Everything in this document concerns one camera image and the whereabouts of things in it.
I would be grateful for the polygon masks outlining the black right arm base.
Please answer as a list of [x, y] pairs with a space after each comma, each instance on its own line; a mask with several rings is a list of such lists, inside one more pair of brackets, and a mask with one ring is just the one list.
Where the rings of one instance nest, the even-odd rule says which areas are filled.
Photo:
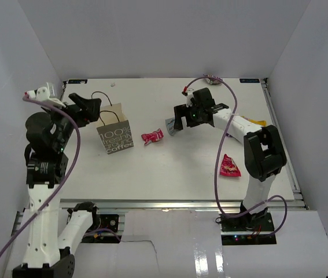
[[220, 215], [215, 222], [220, 225], [223, 246], [275, 245], [274, 223], [270, 213], [253, 221], [251, 224], [241, 222], [241, 218], [225, 218]]

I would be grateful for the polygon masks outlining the red snack packet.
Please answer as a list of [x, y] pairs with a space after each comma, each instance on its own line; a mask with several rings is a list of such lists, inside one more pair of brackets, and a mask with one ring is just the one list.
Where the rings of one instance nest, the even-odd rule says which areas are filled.
[[158, 142], [164, 137], [161, 129], [157, 129], [151, 133], [145, 133], [141, 135], [142, 140], [144, 141], [144, 145], [149, 145], [153, 142]]

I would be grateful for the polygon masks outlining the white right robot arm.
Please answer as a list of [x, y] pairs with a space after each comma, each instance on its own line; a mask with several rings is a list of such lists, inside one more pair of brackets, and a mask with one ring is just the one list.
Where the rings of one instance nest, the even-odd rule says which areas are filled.
[[209, 124], [235, 138], [244, 148], [244, 163], [249, 174], [246, 195], [240, 205], [240, 225], [253, 231], [267, 214], [267, 198], [275, 177], [287, 159], [278, 129], [274, 125], [261, 126], [237, 116], [229, 106], [216, 104], [208, 88], [192, 93], [184, 91], [186, 103], [174, 107], [174, 129]]

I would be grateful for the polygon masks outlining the light blue Himalaya snack pouch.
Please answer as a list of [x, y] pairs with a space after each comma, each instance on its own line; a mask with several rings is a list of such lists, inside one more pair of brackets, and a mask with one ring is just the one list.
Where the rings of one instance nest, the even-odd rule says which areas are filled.
[[174, 136], [178, 131], [174, 128], [175, 118], [169, 118], [165, 120], [165, 126], [170, 136]]

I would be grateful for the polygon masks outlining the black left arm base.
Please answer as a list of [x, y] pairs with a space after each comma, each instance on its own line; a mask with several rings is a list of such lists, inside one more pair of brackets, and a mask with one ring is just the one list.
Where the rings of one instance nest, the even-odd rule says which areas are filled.
[[97, 214], [97, 223], [92, 224], [85, 234], [99, 236], [103, 233], [117, 233], [119, 230], [119, 215], [118, 214]]

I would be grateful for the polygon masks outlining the grey white paper coffee bag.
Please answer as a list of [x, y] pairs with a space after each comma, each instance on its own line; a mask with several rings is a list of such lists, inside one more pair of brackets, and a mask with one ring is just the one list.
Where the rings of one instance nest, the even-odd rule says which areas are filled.
[[102, 94], [108, 101], [101, 104], [98, 120], [95, 124], [98, 135], [108, 155], [132, 148], [134, 146], [130, 123], [123, 112], [121, 103], [113, 104], [109, 96], [101, 91], [95, 91], [91, 98]]

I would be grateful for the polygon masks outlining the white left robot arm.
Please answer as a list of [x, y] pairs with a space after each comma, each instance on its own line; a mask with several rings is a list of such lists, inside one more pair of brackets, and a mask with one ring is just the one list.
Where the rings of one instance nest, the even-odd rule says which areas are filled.
[[72, 104], [59, 100], [39, 100], [27, 92], [25, 101], [40, 104], [42, 112], [31, 115], [26, 123], [26, 184], [32, 215], [23, 224], [29, 237], [22, 263], [12, 277], [72, 277], [75, 252], [87, 231], [101, 224], [93, 202], [77, 204], [69, 210], [71, 219], [58, 231], [59, 193], [70, 176], [80, 152], [81, 127], [99, 118], [101, 100], [69, 95]]

